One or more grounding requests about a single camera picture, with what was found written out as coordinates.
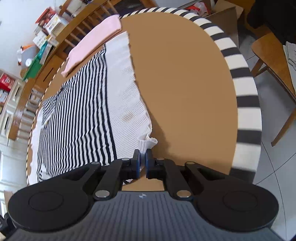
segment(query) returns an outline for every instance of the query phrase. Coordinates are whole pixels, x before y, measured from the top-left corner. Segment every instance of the floor tile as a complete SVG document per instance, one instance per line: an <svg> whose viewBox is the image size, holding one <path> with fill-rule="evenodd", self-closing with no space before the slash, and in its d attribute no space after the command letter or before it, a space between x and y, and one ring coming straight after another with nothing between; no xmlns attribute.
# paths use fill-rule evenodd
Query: floor tile
<svg viewBox="0 0 296 241"><path fill-rule="evenodd" d="M253 57L255 54L251 50L251 45L255 41L250 35L239 37L239 50L245 59Z"/></svg>
<svg viewBox="0 0 296 241"><path fill-rule="evenodd" d="M287 240L291 240L296 234L296 155L287 161L280 169L276 171L276 177L279 182L281 195L283 198L286 224Z"/></svg>
<svg viewBox="0 0 296 241"><path fill-rule="evenodd" d="M249 67L255 65L257 57L247 60ZM274 77L265 71L254 78L259 95L262 114L262 142L269 155L274 170L278 169L296 152L296 122L274 146L271 142L285 124L295 108L294 102Z"/></svg>
<svg viewBox="0 0 296 241"><path fill-rule="evenodd" d="M281 192L275 174L273 173L272 175L264 179L262 182L258 184L258 186L270 191L277 198L279 202L279 213L271 229L274 230L282 239L286 240L285 213L281 198Z"/></svg>
<svg viewBox="0 0 296 241"><path fill-rule="evenodd" d="M257 167L257 171L255 174L253 183L257 184L258 182L262 181L264 178L266 178L268 175L270 175L273 172L274 170L272 168L267 152L264 146L261 144L260 159L259 159L259 163L258 163L258 167Z"/></svg>

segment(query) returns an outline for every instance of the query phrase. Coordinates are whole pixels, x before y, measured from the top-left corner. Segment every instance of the pink cloth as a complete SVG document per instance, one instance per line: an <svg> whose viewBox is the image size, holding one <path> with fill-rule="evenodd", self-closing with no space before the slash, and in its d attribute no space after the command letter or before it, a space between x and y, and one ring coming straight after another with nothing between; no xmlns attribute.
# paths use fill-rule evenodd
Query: pink cloth
<svg viewBox="0 0 296 241"><path fill-rule="evenodd" d="M73 48L67 58L68 63L65 70L61 73L67 77L72 69L81 63L102 43L112 38L122 29L119 15L112 15L104 19L99 25L94 27L78 44Z"/></svg>

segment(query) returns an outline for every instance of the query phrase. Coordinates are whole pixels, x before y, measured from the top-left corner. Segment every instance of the white logo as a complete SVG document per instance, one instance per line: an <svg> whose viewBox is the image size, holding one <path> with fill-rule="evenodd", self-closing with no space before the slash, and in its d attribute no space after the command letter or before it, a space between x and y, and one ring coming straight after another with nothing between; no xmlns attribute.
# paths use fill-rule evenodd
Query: white logo
<svg viewBox="0 0 296 241"><path fill-rule="evenodd" d="M142 193L141 195L139 195L139 197L143 199L143 198L147 197L147 195Z"/></svg>

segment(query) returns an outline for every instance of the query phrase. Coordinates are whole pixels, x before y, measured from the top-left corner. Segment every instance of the silver bolt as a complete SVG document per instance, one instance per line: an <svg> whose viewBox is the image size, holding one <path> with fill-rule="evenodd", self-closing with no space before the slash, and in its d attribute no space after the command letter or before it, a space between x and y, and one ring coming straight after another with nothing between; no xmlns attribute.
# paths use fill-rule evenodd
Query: silver bolt
<svg viewBox="0 0 296 241"><path fill-rule="evenodd" d="M180 198L187 198L191 196L191 192L187 191L187 190L180 190L177 192L177 196Z"/></svg>
<svg viewBox="0 0 296 241"><path fill-rule="evenodd" d="M96 191L95 195L99 198L105 198L110 195L110 193L107 190L98 190Z"/></svg>

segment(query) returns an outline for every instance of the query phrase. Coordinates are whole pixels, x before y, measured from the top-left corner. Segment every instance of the round table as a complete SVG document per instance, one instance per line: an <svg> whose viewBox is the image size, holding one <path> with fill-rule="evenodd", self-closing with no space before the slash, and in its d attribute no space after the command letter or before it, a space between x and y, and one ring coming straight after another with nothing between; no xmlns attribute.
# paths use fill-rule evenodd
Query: round table
<svg viewBox="0 0 296 241"><path fill-rule="evenodd" d="M232 40L209 20L174 8L143 9L121 22L152 121L150 136L158 140L154 156L178 165L195 161L251 182L261 149L261 111L254 79ZM67 78L62 65L43 99L100 49Z"/></svg>

